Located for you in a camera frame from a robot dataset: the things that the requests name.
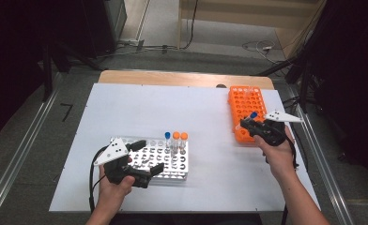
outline orange test tube cap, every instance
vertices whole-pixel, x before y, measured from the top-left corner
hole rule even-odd
[[[174,139],[179,139],[180,138],[180,133],[178,133],[177,131],[173,133],[173,138]]]
[[[188,134],[186,132],[182,132],[181,133],[181,139],[182,140],[187,140],[188,139]]]

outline test tube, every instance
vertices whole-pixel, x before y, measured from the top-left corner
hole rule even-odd
[[[257,117],[257,112],[252,112],[245,120],[253,120],[255,117]],[[237,124],[235,129],[240,129],[240,124]]]
[[[169,154],[170,153],[170,132],[164,133],[164,138],[166,139],[166,148],[164,150],[164,153]]]
[[[248,86],[245,88],[245,97],[248,97],[252,92],[254,92],[253,88]]]
[[[188,140],[188,134],[186,132],[182,132],[180,135],[181,138],[181,142],[180,142],[180,154],[181,155],[185,155],[185,146],[187,145],[187,140]]]
[[[173,133],[173,147],[172,147],[172,155],[175,155],[178,153],[178,145],[179,145],[179,139],[180,139],[180,133],[175,131]]]

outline black stand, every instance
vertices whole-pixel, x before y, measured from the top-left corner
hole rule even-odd
[[[108,68],[101,68],[99,65],[91,62],[88,58],[75,52],[70,46],[53,40],[47,40],[43,43],[43,70],[44,70],[44,96],[43,101],[46,101],[53,92],[53,74],[52,74],[52,59],[60,72],[69,72],[70,63],[66,54],[72,55],[79,59],[82,63],[90,66],[97,71],[103,71]]]

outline white board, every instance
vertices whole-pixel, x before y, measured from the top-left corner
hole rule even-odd
[[[243,147],[232,132],[228,89],[101,84],[93,86],[56,188],[50,211],[88,212],[88,176],[93,156],[111,137],[163,138],[189,134],[187,181],[134,187],[126,212],[282,211],[284,198],[258,148]],[[268,112],[283,111],[277,91],[262,90]],[[317,199],[298,151],[298,175]],[[95,170],[95,182],[98,169]]]

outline blue test tube cap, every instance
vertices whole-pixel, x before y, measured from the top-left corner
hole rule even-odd
[[[257,112],[252,112],[252,114],[250,115],[251,119],[254,119],[257,116]]]

